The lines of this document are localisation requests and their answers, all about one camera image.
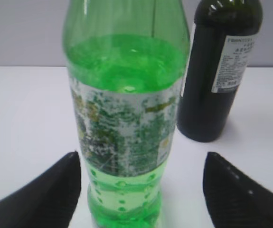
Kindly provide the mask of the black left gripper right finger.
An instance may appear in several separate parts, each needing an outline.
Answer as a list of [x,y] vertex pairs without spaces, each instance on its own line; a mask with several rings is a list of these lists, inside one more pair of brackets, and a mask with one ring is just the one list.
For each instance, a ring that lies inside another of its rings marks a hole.
[[216,228],[273,228],[273,192],[216,152],[205,159],[204,197]]

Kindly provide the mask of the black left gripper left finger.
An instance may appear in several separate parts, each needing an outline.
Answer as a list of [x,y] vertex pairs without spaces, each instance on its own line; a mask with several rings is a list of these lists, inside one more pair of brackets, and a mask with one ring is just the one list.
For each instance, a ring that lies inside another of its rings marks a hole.
[[0,200],[0,228],[66,228],[81,192],[78,152],[69,152],[33,181]]

